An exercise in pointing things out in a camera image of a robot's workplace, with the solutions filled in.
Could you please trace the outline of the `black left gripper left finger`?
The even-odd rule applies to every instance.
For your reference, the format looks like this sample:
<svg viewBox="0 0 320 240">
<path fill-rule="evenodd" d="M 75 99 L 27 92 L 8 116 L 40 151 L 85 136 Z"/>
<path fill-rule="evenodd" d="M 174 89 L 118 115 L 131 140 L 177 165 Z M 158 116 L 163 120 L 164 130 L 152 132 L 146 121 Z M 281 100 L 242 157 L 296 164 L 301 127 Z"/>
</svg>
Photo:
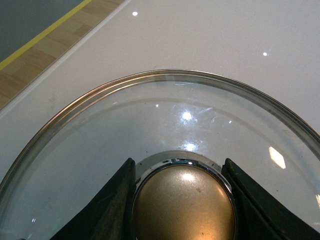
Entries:
<svg viewBox="0 0 320 240">
<path fill-rule="evenodd" d="M 134 240 L 136 163 L 128 158 L 94 198 L 52 240 Z"/>
</svg>

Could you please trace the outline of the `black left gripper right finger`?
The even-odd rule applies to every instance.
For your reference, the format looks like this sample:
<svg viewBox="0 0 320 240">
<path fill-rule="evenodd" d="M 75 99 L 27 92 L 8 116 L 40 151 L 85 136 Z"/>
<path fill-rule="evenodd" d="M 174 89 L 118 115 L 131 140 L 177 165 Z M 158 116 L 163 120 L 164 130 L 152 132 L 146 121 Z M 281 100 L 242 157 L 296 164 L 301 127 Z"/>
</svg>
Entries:
<svg viewBox="0 0 320 240">
<path fill-rule="evenodd" d="M 222 175 L 231 186 L 236 240 L 318 240 L 320 233 L 289 211 L 235 162 L 227 158 Z"/>
</svg>

